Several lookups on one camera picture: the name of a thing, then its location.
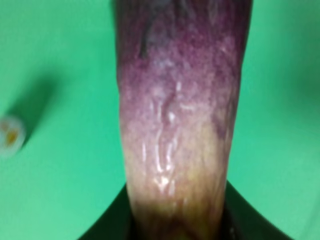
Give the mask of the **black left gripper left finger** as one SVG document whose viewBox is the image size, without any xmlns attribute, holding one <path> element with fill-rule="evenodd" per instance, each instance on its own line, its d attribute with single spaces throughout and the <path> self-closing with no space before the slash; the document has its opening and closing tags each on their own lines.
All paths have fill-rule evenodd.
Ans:
<svg viewBox="0 0 320 240">
<path fill-rule="evenodd" d="M 139 240 L 125 184 L 106 211 L 80 237 L 81 240 Z"/>
</svg>

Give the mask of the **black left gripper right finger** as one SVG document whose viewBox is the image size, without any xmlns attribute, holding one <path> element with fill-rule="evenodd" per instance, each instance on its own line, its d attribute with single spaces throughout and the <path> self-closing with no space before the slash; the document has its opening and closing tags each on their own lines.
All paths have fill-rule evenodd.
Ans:
<svg viewBox="0 0 320 240">
<path fill-rule="evenodd" d="M 230 182 L 226 184 L 219 238 L 221 240 L 291 239 L 251 206 Z"/>
</svg>

